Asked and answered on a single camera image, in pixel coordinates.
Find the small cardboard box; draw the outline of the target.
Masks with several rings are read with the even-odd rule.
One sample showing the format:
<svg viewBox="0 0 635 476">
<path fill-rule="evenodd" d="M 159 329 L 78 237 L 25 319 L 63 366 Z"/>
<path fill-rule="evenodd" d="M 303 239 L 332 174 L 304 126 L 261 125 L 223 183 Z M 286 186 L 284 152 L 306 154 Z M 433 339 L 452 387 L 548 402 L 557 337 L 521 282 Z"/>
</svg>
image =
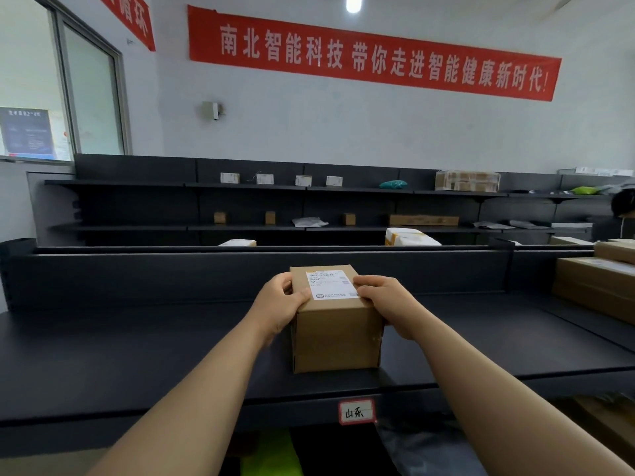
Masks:
<svg viewBox="0 0 635 476">
<path fill-rule="evenodd" d="M 635 266 L 635 239 L 616 239 L 594 244 L 594 257 Z"/>
</svg>

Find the black wall shelf unit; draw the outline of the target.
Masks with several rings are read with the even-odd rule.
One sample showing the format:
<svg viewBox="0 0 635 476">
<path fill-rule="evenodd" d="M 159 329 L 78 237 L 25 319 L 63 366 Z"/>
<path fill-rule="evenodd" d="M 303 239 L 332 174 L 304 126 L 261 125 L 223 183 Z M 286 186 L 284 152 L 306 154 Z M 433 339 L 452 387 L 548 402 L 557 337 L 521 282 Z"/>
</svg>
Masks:
<svg viewBox="0 0 635 476">
<path fill-rule="evenodd" d="M 220 183 L 220 173 L 239 173 L 240 184 Z M 256 174 L 274 175 L 258 185 Z M 365 167 L 231 159 L 77 155 L 71 175 L 28 176 L 41 247 L 218 246 L 252 239 L 259 246 L 383 246 L 390 215 L 458 216 L 450 226 L 403 226 L 444 246 L 487 245 L 497 238 L 542 245 L 550 236 L 582 240 L 620 236 L 610 209 L 612 189 L 635 184 L 629 177 L 501 173 L 497 193 L 434 190 L 435 169 Z M 295 186 L 296 175 L 313 177 Z M 326 186 L 341 176 L 343 187 Z M 404 190 L 382 190 L 400 179 Z M 569 191 L 594 186 L 596 196 Z M 213 223 L 226 212 L 227 224 Z M 265 225 L 265 212 L 276 225 Z M 343 226 L 342 215 L 356 215 Z M 296 228 L 294 218 L 319 217 L 322 228 Z M 509 220 L 547 230 L 479 230 L 474 222 Z"/>
</svg>

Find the short red banner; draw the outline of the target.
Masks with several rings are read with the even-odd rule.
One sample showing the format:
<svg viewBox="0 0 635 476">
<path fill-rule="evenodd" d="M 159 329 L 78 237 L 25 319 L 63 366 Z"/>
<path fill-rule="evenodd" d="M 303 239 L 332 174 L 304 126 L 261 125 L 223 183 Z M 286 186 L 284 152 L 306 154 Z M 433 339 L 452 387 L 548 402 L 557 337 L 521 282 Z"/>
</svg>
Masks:
<svg viewBox="0 0 635 476">
<path fill-rule="evenodd" d="M 139 41 L 155 52 L 150 8 L 145 0 L 100 0 Z"/>
</svg>

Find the plastic wrapped cardboard box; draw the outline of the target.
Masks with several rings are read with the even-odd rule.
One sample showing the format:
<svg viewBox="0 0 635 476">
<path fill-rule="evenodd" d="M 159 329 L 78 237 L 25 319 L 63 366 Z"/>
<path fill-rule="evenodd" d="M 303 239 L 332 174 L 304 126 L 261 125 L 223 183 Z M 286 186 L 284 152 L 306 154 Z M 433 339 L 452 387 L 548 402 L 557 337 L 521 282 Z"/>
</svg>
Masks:
<svg viewBox="0 0 635 476">
<path fill-rule="evenodd" d="M 497 193 L 500 180 L 497 172 L 441 170 L 436 173 L 434 190 Z"/>
</svg>

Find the white parcel with yellow tape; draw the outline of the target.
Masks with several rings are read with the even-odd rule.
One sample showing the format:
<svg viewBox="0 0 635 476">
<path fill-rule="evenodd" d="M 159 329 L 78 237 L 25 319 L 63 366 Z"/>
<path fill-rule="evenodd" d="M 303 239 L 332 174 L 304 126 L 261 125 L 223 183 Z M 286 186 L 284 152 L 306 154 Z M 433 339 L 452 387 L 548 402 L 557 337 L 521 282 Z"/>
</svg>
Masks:
<svg viewBox="0 0 635 476">
<path fill-rule="evenodd" d="M 387 228 L 385 246 L 392 247 L 440 247 L 442 244 L 413 228 Z"/>
</svg>

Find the dark blue poster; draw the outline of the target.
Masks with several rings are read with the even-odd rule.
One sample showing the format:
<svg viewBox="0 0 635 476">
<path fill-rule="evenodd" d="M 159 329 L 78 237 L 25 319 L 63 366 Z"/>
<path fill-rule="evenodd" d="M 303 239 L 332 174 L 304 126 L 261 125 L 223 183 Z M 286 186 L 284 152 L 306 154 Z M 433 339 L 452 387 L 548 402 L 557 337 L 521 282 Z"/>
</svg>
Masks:
<svg viewBox="0 0 635 476">
<path fill-rule="evenodd" d="M 0 134 L 9 157 L 56 159 L 47 110 L 0 107 Z"/>
</svg>

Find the flat white boxes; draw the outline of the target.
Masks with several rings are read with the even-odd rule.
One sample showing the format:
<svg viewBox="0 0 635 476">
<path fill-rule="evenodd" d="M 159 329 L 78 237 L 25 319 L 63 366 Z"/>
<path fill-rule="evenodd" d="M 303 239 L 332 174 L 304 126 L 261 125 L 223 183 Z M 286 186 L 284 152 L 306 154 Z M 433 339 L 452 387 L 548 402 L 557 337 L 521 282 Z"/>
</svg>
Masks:
<svg viewBox="0 0 635 476">
<path fill-rule="evenodd" d="M 584 176 L 603 176 L 603 177 L 633 177 L 635 176 L 635 170 L 633 169 L 613 169 L 613 168 L 598 168 L 577 166 L 568 169 L 558 169 L 556 171 L 559 175 L 584 175 Z"/>
</svg>

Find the brown cardboard carton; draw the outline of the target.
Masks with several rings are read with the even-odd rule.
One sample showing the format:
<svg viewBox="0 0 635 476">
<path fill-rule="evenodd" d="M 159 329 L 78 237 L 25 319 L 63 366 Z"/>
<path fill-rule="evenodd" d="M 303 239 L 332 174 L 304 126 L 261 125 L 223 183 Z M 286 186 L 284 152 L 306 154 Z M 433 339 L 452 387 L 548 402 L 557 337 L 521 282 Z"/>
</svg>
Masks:
<svg viewBox="0 0 635 476">
<path fill-rule="evenodd" d="M 635 469 L 635 398 L 617 393 L 560 398 L 552 404 Z"/>
</svg>

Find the aluminium frame window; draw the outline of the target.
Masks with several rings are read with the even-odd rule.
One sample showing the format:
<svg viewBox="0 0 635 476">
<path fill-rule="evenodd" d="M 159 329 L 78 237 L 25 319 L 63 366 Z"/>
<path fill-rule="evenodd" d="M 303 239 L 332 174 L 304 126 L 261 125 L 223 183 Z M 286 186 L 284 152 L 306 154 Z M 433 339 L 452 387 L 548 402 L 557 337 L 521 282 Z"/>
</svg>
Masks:
<svg viewBox="0 0 635 476">
<path fill-rule="evenodd" d="M 47 110 L 55 160 L 131 147 L 121 57 L 51 0 L 0 0 L 0 107 Z"/>
</svg>

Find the red framed shelf label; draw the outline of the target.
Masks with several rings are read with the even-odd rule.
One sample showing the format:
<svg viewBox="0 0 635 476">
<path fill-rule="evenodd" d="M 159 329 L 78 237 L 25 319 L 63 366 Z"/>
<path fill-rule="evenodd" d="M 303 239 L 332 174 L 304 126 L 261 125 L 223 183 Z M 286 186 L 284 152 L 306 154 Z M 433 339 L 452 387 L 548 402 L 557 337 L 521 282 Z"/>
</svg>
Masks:
<svg viewBox="0 0 635 476">
<path fill-rule="evenodd" d="M 342 426 L 377 423 L 375 400 L 366 398 L 339 401 L 338 421 Z"/>
</svg>

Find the cardboard box with white label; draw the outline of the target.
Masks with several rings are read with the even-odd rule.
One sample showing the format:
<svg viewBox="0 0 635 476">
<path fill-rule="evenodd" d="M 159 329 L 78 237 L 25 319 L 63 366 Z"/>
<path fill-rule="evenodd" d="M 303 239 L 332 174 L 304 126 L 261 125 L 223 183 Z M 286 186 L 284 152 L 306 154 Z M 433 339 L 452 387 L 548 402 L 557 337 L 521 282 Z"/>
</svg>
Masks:
<svg viewBox="0 0 635 476">
<path fill-rule="evenodd" d="M 351 265 L 291 267 L 294 293 L 310 289 L 291 324 L 297 374 L 380 366 L 384 319 L 361 298 Z"/>
</svg>

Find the long flat cardboard box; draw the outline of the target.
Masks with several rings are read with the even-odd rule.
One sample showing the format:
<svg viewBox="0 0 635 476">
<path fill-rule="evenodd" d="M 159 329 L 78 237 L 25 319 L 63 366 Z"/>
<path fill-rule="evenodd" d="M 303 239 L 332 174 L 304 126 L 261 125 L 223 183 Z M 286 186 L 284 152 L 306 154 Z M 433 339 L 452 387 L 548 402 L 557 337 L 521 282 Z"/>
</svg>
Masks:
<svg viewBox="0 0 635 476">
<path fill-rule="evenodd" d="M 395 226 L 450 226 L 456 227 L 460 223 L 458 216 L 433 215 L 390 215 L 388 222 Z"/>
</svg>

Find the person's right hand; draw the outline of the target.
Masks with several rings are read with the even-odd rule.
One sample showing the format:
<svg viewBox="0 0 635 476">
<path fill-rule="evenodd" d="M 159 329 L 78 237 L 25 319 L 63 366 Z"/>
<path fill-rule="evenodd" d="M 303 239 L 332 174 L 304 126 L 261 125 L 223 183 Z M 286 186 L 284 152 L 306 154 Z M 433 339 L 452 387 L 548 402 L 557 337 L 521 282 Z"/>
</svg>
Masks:
<svg viewBox="0 0 635 476">
<path fill-rule="evenodd" d="M 422 342 L 431 314 L 397 279 L 358 275 L 353 283 L 356 287 L 380 287 L 380 301 L 373 304 L 377 311 L 400 336 L 418 344 Z"/>
</svg>

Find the person's left hand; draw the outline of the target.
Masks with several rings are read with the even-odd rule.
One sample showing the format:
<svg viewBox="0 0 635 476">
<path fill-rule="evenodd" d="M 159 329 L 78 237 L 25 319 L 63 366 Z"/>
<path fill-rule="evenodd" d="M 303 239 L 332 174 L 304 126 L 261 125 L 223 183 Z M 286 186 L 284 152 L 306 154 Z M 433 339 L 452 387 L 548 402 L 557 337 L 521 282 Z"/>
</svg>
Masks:
<svg viewBox="0 0 635 476">
<path fill-rule="evenodd" d="M 274 338 L 296 316 L 291 314 L 291 294 L 295 289 L 291 272 L 275 275 L 258 293 L 245 320 L 260 340 L 260 348 L 271 344 Z"/>
</svg>

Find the grey plastic sack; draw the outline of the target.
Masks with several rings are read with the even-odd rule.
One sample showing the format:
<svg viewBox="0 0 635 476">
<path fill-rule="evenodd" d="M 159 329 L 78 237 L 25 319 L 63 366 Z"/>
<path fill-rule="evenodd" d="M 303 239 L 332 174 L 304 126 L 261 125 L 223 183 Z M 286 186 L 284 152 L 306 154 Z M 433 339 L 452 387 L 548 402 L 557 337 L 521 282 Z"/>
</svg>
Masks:
<svg viewBox="0 0 635 476">
<path fill-rule="evenodd" d="M 375 427 L 401 476 L 488 476 L 453 419 L 407 423 L 382 418 Z"/>
</svg>

